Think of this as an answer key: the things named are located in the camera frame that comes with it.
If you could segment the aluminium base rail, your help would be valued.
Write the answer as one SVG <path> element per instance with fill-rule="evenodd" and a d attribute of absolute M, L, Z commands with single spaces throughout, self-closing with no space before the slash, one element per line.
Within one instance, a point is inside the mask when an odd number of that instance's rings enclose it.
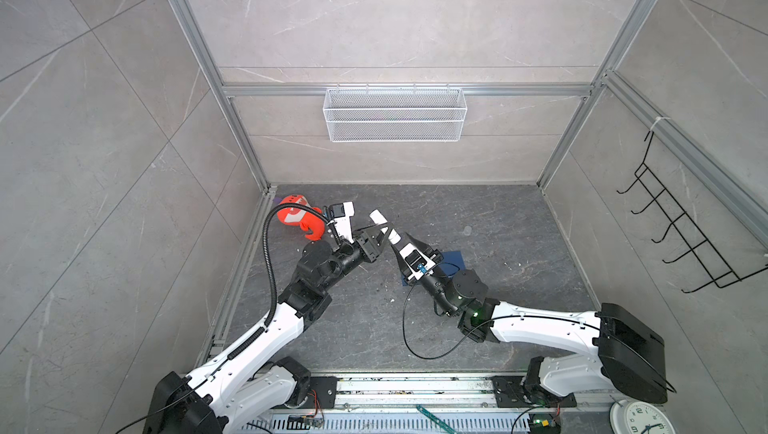
<path fill-rule="evenodd" d="M 457 433 L 602 433 L 623 398 L 598 390 L 535 406 L 518 373 L 326 373 L 310 386 L 302 407 L 273 408 L 239 432 L 444 433 L 422 405 Z"/>

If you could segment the blue envelope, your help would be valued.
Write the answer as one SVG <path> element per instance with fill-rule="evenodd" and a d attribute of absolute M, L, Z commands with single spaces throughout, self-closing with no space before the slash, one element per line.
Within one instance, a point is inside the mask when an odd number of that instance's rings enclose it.
<path fill-rule="evenodd" d="M 460 251 L 445 251 L 442 253 L 442 256 L 443 260 L 439 266 L 448 278 L 453 278 L 457 272 L 466 268 L 463 255 Z"/>

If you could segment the red plush toy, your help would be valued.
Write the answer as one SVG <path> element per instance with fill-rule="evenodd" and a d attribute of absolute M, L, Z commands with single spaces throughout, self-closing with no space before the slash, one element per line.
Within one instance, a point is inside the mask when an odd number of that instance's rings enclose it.
<path fill-rule="evenodd" d="M 280 205 L 287 204 L 300 204 L 311 208 L 320 215 L 323 214 L 321 208 L 312 207 L 307 198 L 301 194 L 288 195 L 280 201 Z M 305 210 L 288 207 L 281 209 L 277 213 L 277 217 L 284 225 L 299 227 L 305 233 L 305 238 L 309 241 L 319 241 L 325 233 L 325 222 Z"/>

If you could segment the white glue stick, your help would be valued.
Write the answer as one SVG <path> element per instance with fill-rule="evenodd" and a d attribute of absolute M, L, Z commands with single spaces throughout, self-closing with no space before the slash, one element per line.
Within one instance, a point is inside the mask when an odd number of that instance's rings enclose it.
<path fill-rule="evenodd" d="M 401 236 L 398 234 L 398 232 L 389 224 L 389 221 L 385 218 L 385 216 L 378 210 L 373 210 L 369 214 L 369 218 L 371 221 L 379 227 L 382 234 L 385 234 L 389 243 L 392 245 L 396 245 L 401 241 Z"/>

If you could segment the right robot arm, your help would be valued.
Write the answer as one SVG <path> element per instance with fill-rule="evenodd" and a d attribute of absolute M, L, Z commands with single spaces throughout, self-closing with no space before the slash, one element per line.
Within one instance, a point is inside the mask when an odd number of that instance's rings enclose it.
<path fill-rule="evenodd" d="M 614 389 L 633 399 L 664 404 L 675 387 L 666 375 L 665 343 L 624 307 L 597 311 L 534 309 L 495 299 L 472 269 L 448 275 L 442 253 L 408 234 L 388 237 L 410 286 L 431 296 L 437 315 L 455 317 L 464 339 L 527 343 L 565 351 L 534 357 L 522 381 L 529 402 L 550 402 L 577 392 Z"/>

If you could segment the white analog clock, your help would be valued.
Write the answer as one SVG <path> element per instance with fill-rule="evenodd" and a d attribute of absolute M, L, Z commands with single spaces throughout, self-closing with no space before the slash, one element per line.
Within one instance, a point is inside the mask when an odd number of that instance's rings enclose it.
<path fill-rule="evenodd" d="M 616 434 L 675 434 L 666 414 L 657 406 L 622 400 L 610 409 L 609 422 Z"/>

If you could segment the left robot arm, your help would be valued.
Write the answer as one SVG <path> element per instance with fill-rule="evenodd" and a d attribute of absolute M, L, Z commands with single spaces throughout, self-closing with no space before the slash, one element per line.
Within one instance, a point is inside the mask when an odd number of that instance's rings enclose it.
<path fill-rule="evenodd" d="M 148 413 L 123 432 L 140 426 L 145 433 L 234 433 L 276 406 L 306 401 L 309 371 L 290 357 L 275 360 L 274 355 L 321 317 L 332 301 L 331 287 L 362 264 L 375 262 L 401 237 L 379 211 L 371 213 L 371 225 L 352 229 L 350 202 L 321 209 L 283 203 L 266 215 L 263 227 L 268 229 L 282 213 L 295 212 L 316 219 L 318 233 L 331 233 L 331 241 L 307 244 L 291 282 L 279 291 L 269 239 L 262 237 L 270 290 L 265 316 L 211 360 L 187 374 L 170 372 L 162 378 Z"/>

